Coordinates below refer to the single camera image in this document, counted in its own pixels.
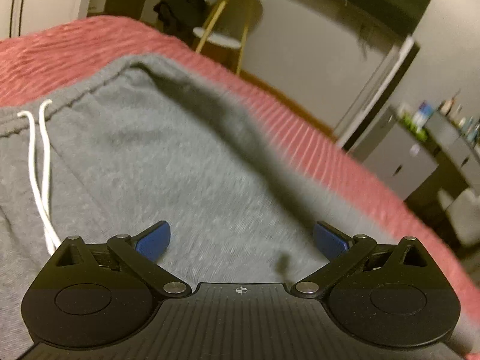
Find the pink ribbed bedspread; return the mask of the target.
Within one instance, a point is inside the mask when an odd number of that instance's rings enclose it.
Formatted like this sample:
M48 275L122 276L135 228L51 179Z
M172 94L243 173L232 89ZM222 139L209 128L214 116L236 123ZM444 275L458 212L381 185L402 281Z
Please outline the pink ribbed bedspread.
M171 59L237 94L286 160L339 194L395 240L416 236L451 282L462 313L479 324L479 287L453 252L375 176L274 96L175 37L134 19L97 16L1 41L1 107L20 106L86 78L126 55Z

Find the grey vanity desk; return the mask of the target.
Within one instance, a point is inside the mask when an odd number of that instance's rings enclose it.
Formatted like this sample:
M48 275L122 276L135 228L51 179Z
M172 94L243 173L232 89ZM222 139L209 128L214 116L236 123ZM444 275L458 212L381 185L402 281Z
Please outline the grey vanity desk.
M461 131L438 111L430 116L424 129L456 166L470 188L479 195L479 154Z

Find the white tower air conditioner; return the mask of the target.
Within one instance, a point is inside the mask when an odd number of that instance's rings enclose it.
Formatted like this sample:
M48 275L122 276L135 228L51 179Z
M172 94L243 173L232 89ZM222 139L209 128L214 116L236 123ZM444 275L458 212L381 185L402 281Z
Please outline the white tower air conditioner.
M420 50L413 36L394 44L334 128L336 146L350 150L390 100Z

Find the grey upholstered chair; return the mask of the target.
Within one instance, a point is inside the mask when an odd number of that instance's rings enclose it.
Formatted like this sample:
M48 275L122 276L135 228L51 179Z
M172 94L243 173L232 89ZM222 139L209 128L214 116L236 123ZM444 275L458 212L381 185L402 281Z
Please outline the grey upholstered chair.
M462 246L479 243L479 195L473 189L464 189L453 198L444 189L439 189L437 199Z

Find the grey sweatpants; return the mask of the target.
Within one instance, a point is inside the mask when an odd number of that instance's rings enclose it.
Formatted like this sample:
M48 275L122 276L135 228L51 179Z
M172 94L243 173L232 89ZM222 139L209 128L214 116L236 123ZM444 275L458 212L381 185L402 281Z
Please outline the grey sweatpants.
M160 221L158 298L107 248ZM323 298L326 222L377 242ZM421 241L393 241L277 156L235 96L156 55L1 111L3 359L460 359L459 299Z

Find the blue white tissue box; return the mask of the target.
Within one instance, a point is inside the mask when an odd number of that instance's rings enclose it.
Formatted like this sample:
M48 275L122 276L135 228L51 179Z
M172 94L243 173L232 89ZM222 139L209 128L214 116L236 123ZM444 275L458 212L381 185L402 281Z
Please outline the blue white tissue box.
M423 128L427 120L434 113L434 108L428 102L422 102L412 117L412 123L417 130Z

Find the yellow-legged side table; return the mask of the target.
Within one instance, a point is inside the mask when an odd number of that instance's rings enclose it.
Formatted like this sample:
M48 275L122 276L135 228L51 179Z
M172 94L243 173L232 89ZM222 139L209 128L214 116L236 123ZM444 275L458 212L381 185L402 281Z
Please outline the yellow-legged side table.
M263 1L216 0L202 26L193 29L198 39L194 51L202 54L205 45L233 51L237 59L232 68L240 76L254 11Z

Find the grey bedside cabinet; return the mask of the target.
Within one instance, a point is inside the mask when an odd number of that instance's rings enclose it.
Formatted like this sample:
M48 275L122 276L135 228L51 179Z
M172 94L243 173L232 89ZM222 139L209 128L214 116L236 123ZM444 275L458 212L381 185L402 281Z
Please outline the grey bedside cabinet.
M349 154L400 199L407 199L438 163L389 107Z

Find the black bag on floor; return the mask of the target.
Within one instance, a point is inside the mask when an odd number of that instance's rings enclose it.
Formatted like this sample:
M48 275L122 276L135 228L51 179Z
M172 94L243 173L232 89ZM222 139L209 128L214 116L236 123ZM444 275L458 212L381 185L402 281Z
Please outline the black bag on floor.
M208 17L209 4L206 0L160 0L153 11L162 33L190 46L194 41L194 28L201 27Z

